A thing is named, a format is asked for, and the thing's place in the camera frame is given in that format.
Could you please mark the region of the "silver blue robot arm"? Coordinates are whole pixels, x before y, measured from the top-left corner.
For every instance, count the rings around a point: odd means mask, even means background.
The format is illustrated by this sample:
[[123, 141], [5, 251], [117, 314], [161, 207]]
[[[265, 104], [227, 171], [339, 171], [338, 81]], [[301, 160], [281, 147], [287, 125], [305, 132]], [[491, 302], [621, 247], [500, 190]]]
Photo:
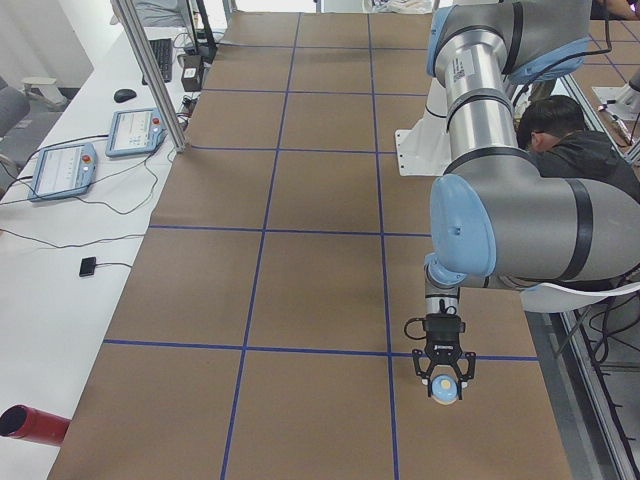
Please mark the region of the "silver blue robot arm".
[[507, 84], [576, 70], [589, 50], [586, 1], [504, 1], [434, 12], [427, 72], [446, 91], [451, 163], [430, 193], [424, 261], [427, 358], [416, 374], [441, 404], [459, 400], [476, 356], [461, 348], [464, 287], [539, 292], [616, 279], [639, 265], [639, 206], [591, 179], [543, 177], [516, 140]]

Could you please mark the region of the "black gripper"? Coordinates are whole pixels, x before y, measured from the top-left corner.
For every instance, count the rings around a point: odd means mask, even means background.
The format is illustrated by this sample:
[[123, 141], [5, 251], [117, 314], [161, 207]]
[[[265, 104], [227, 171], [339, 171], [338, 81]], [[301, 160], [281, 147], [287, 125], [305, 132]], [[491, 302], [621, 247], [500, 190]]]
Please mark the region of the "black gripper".
[[[432, 397], [432, 372], [436, 366], [448, 366], [455, 374], [456, 398], [463, 398], [463, 389], [475, 378], [476, 353], [462, 352], [460, 335], [463, 333], [463, 321], [458, 315], [449, 313], [431, 313], [424, 321], [426, 333], [425, 351], [411, 350], [415, 374], [426, 387], [427, 396]], [[427, 366], [421, 361], [427, 359]], [[459, 363], [465, 362], [463, 371]]]

